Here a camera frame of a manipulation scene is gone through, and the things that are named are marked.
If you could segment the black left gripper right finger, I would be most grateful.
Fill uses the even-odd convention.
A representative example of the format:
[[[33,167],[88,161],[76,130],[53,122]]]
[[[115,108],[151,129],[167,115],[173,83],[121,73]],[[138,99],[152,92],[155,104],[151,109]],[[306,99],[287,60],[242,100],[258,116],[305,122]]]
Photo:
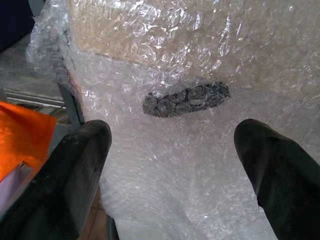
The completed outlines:
[[[256,119],[242,121],[234,145],[279,240],[320,238],[320,166],[295,141]]]

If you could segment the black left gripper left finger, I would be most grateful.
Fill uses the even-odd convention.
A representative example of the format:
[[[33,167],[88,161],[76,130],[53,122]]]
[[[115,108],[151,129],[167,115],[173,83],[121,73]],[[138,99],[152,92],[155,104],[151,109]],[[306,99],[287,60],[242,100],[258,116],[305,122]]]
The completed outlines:
[[[90,120],[64,136],[1,211],[1,239],[76,240],[86,223],[111,143],[110,126],[103,120]]]

